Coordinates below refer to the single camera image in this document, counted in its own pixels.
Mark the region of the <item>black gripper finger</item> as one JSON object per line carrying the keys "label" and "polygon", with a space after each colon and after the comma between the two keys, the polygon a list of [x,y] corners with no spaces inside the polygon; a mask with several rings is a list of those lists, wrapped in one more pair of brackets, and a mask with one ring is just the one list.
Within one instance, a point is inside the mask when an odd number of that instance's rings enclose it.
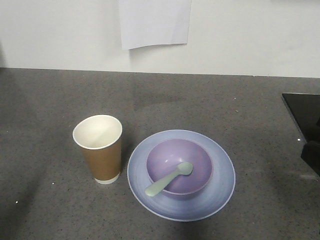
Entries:
{"label": "black gripper finger", "polygon": [[311,140],[303,146],[301,158],[320,175],[320,142]]}

